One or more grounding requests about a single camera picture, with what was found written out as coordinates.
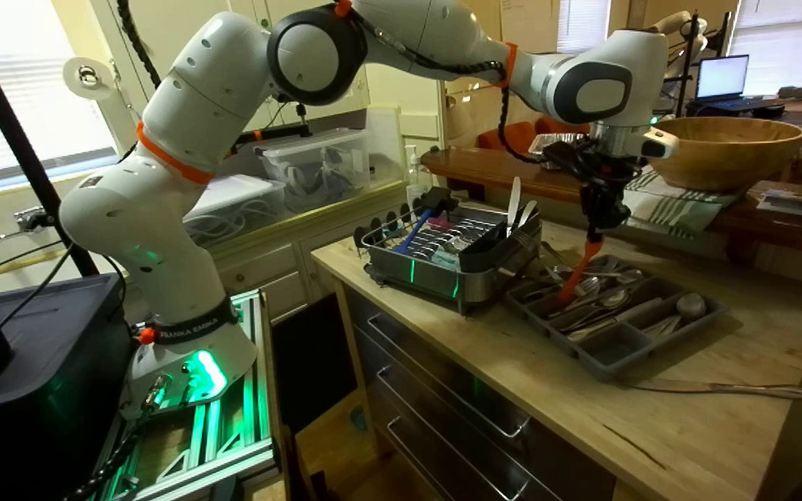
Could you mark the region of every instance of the metal rod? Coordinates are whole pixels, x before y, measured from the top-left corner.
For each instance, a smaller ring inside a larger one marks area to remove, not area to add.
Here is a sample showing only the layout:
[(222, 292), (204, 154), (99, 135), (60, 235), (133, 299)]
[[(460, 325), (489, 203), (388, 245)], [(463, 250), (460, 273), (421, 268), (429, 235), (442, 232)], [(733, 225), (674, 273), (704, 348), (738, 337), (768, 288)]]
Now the metal rod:
[(697, 37), (699, 37), (699, 14), (690, 14), (688, 37), (684, 37), (684, 57), (681, 57), (681, 75), (679, 75), (679, 96), (677, 96), (677, 118), (681, 118), (681, 106), (684, 106), (684, 87), (690, 82), (690, 51), (697, 46)]
[(69, 248), (69, 257), (71, 257), (77, 273), (80, 277), (97, 277), (97, 268), (94, 268), (91, 257), (83, 248), (69, 245), (69, 236), (66, 236), (66, 232), (65, 232), (65, 225), (58, 220), (60, 199), (53, 190), (49, 178), (45, 175), (45, 168), (41, 168), (27, 135), (23, 131), (23, 125), (19, 125), (19, 120), (17, 120), (14, 108), (12, 108), (2, 87), (0, 87), (0, 131), (2, 131), (14, 160), (19, 164), (19, 170), (27, 175), (41, 210), (49, 214), (60, 243)]

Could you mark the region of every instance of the computer monitor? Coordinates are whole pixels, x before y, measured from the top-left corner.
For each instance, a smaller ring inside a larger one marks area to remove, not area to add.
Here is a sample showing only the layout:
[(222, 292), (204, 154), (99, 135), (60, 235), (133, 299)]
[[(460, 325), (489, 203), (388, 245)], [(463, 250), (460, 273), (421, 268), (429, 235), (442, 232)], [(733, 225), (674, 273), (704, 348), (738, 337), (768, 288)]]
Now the computer monitor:
[(699, 61), (697, 100), (741, 97), (748, 57), (720, 57)]

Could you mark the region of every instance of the clear plastic container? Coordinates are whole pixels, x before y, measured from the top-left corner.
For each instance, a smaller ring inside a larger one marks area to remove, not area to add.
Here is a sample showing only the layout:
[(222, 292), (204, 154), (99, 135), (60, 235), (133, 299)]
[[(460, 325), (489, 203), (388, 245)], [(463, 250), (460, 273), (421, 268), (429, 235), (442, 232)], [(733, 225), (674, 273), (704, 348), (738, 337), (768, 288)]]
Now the clear plastic container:
[(369, 184), (367, 135), (336, 128), (291, 143), (262, 145), (266, 178), (283, 184), (289, 213), (343, 200)]
[(283, 184), (226, 175), (207, 186), (204, 199), (183, 217), (183, 229), (204, 245), (269, 225), (283, 214)]

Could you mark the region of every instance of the plastic storage bin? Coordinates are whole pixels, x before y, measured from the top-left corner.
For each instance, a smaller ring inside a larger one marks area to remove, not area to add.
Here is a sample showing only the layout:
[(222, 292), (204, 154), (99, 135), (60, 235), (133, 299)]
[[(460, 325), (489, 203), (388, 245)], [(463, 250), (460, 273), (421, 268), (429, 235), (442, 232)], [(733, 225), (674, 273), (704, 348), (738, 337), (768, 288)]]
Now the plastic storage bin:
[(369, 184), (367, 135), (336, 128), (307, 140), (262, 145), (266, 178), (283, 186), (283, 207), (307, 213)]

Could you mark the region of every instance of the desk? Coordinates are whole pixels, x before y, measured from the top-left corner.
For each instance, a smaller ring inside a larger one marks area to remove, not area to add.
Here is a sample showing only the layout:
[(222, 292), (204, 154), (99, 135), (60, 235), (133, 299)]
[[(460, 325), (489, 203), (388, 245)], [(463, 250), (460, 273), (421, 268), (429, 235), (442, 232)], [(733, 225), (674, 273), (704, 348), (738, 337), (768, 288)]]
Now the desk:
[[(581, 232), (569, 225), (543, 224), (543, 235), (552, 235), (560, 250), (581, 245)], [(653, 377), (751, 385), (802, 378), (802, 285), (619, 241), (608, 241), (608, 250), (660, 278), (713, 296), (726, 309), (694, 345), (660, 355), (652, 363)], [(677, 501), (757, 499), (766, 469), (779, 454), (776, 440), (793, 408), (787, 402), (656, 396), (601, 385), (502, 303), (463, 317), (381, 288), (362, 270), (364, 263), (350, 241), (317, 248), (311, 257), (340, 282), (344, 300), (362, 296), (376, 303), (612, 474), (619, 494)]]
[[(504, 150), (436, 150), (427, 154), (424, 164), (449, 182), (484, 184), (484, 186), (509, 186), (516, 175), (521, 175), (521, 190), (532, 199), (549, 199), (562, 203), (578, 200), (578, 186), (564, 172), (545, 172), (532, 164), (511, 160)], [(768, 243), (802, 250), (802, 217), (793, 214), (772, 214), (757, 213), (757, 200), (741, 199), (726, 207), (709, 229), (713, 235), (723, 235), (730, 241)]]

